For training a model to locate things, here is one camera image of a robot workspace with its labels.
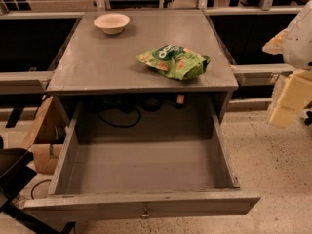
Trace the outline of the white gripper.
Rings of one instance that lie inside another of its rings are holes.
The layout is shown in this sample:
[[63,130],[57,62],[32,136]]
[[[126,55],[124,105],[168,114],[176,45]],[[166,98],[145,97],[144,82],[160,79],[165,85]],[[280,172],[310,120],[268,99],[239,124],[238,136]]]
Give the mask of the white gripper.
[[[284,62],[296,69],[312,69],[312,1],[262,47],[270,55],[283,54]],[[286,78],[269,123],[278,128],[291,124],[312,101],[312,72],[298,70]]]

